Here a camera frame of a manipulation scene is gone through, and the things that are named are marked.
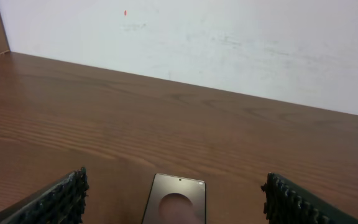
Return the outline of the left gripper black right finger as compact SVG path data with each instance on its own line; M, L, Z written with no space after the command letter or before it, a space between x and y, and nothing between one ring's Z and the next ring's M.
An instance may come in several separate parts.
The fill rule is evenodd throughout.
M261 186L264 214L269 223L358 224L358 219L326 203L282 175L268 173Z

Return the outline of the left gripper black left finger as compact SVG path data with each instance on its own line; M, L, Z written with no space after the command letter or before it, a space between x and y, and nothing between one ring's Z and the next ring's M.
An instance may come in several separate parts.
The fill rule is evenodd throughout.
M0 224L79 224L89 190L86 168L74 170L0 211Z

